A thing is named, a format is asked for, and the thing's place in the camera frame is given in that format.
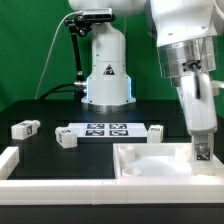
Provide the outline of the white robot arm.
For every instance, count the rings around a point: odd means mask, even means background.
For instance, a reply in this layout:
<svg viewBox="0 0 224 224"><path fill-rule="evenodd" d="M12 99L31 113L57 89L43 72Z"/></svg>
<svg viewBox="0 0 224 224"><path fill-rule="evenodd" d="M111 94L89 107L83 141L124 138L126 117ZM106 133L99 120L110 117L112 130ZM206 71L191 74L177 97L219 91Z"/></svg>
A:
<svg viewBox="0 0 224 224"><path fill-rule="evenodd" d="M68 0L93 23L93 70L84 101L119 106L130 93L125 75L124 36L107 22L114 16L144 12L148 32L156 39L162 75L172 79L185 115L188 133L217 130L209 72L215 69L213 38L224 34L224 0Z"/></svg>

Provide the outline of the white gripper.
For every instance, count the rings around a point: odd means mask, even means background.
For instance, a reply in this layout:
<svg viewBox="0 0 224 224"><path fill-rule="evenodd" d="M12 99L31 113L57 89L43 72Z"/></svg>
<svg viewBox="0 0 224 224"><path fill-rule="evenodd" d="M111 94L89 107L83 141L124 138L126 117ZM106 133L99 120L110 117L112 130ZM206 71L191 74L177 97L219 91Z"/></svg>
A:
<svg viewBox="0 0 224 224"><path fill-rule="evenodd" d="M184 112L187 131L191 136L207 135L217 130L217 117L213 91L208 74L199 75L200 98L196 97L196 84L193 75L180 78L178 96Z"/></svg>

